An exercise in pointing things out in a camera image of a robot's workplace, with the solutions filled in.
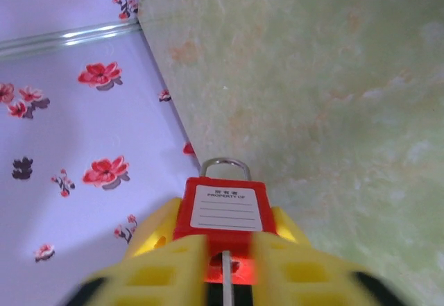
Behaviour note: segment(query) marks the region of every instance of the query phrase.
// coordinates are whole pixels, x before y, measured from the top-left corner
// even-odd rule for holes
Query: metal rod
[[[76,28],[74,30],[8,40],[0,42],[0,61],[14,60],[62,47],[100,41],[109,37],[140,31],[140,29],[141,27],[137,19],[130,19],[124,23],[114,22],[100,24]]]
[[[251,181],[251,174],[250,169],[248,168],[248,165],[244,162],[241,162],[240,160],[232,159],[232,158],[213,158],[210,160],[207,160],[206,162],[203,162],[202,167],[200,168],[200,176],[206,176],[207,175],[207,169],[208,167],[216,164],[230,164],[240,167],[244,170],[244,176],[245,180]]]
[[[222,252],[222,276],[223,276],[223,306],[233,306],[233,286],[231,284],[231,257],[230,251]]]

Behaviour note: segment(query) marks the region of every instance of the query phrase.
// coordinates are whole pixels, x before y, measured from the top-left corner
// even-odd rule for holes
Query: wall
[[[316,247],[444,305],[444,0],[143,0],[139,20],[200,161],[245,161]]]
[[[59,305],[183,195],[198,168],[163,90],[141,33],[0,62],[1,304]]]
[[[0,0],[0,42],[135,18],[117,0]]]

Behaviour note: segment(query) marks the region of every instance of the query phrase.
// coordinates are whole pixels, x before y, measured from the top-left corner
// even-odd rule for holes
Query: red padlock
[[[214,164],[233,164],[244,170],[245,180],[213,179],[206,176]],[[203,163],[199,178],[189,178],[180,205],[173,240],[187,235],[207,235],[210,263],[207,282],[222,283],[222,257],[230,251],[232,283],[254,284],[250,256],[253,232],[276,234],[273,213],[262,182],[251,181],[246,164],[229,158]]]

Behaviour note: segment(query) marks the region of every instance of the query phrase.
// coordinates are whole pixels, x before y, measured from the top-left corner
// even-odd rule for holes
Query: metal shackle
[[[206,162],[204,162],[202,164],[202,167],[200,168],[199,176],[206,176],[208,167],[210,167],[212,165],[217,165],[217,164],[230,164],[230,165],[238,166],[244,170],[245,180],[251,181],[250,169],[248,168],[247,164],[245,164],[244,162],[241,162],[240,160],[236,160],[236,159],[232,159],[232,158],[224,158],[224,157],[213,158],[213,159],[209,159]]]

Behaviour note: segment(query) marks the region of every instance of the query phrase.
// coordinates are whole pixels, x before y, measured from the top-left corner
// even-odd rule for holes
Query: property of label
[[[255,191],[198,185],[190,225],[193,228],[262,231]]]

